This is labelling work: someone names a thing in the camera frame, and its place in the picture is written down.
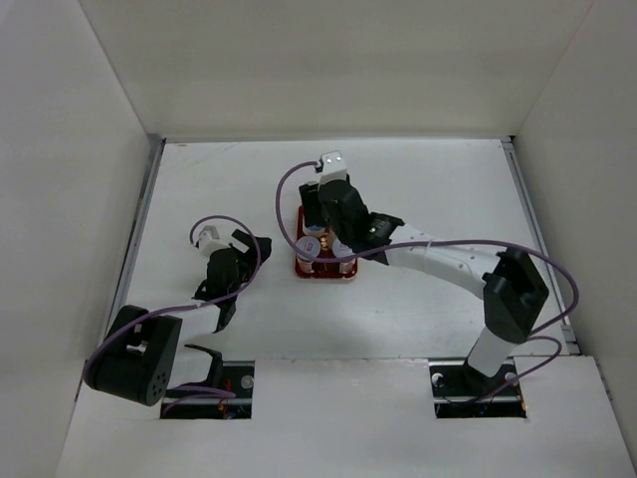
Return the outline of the red label white lid jar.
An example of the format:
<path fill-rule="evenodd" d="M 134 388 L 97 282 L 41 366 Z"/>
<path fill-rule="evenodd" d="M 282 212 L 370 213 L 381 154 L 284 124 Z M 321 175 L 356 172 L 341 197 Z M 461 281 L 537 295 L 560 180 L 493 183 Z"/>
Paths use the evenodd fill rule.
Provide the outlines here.
<path fill-rule="evenodd" d="M 297 270 L 309 276 L 314 272 L 315 260 L 321 252 L 320 241 L 317 237 L 306 235 L 297 241 L 296 247 L 301 251 L 296 256 Z"/>

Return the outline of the orange label white lid jar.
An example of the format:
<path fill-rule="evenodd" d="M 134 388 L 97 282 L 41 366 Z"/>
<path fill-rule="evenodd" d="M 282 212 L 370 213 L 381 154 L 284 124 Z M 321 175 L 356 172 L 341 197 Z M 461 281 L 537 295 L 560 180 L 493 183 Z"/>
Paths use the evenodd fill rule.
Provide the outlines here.
<path fill-rule="evenodd" d="M 331 246 L 331 252 L 334 258 L 339 260 L 338 273 L 342 276 L 350 274 L 355 264 L 355 260 L 350 259 L 353 251 L 339 239 L 335 239 Z"/>

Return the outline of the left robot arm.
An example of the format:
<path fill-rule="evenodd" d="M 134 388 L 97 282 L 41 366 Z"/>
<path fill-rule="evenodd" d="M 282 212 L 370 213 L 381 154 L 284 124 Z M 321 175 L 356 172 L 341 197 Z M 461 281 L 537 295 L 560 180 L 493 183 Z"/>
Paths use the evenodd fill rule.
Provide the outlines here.
<path fill-rule="evenodd" d="M 191 232 L 189 240 L 208 259 L 206 276 L 193 295 L 195 304 L 155 312 L 122 307 L 85 365 L 83 380 L 89 388 L 146 406 L 157 403 L 169 389 L 183 328 L 175 314 L 210 305 L 218 312 L 212 332 L 224 331 L 236 313 L 239 291 L 272 254 L 270 237 L 239 229 L 225 239 L 216 227 L 206 226 Z"/>

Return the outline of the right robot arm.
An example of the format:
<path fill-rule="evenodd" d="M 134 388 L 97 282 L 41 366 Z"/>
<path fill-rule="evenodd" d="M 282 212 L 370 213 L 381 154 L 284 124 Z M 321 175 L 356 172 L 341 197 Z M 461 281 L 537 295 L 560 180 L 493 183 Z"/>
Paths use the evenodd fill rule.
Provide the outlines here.
<path fill-rule="evenodd" d="M 305 183 L 299 194 L 306 226 L 328 227 L 351 254 L 424 273 L 480 299 L 485 325 L 455 385 L 467 395 L 480 395 L 497 383 L 502 365 L 527 341 L 548 297 L 527 251 L 514 246 L 495 253 L 439 246 L 402 219 L 369 211 L 346 180 Z"/>

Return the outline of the red lacquer tray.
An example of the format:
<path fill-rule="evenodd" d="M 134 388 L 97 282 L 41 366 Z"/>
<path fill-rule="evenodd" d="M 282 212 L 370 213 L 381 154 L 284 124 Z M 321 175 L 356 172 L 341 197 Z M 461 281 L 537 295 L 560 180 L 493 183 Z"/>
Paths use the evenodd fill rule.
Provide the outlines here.
<path fill-rule="evenodd" d="M 305 226 L 305 214 L 301 206 L 297 212 L 294 238 L 300 249 L 306 252 L 318 252 L 317 257 L 320 259 L 335 259 L 334 252 L 348 255 L 348 252 L 340 247 L 340 243 L 337 244 L 336 249 L 333 248 L 337 240 L 328 227 L 308 229 Z M 345 263 L 319 263 L 316 260 L 310 261 L 308 258 L 295 255 L 294 270 L 302 279 L 345 281 L 353 279 L 358 273 L 358 260 L 354 259 Z"/>

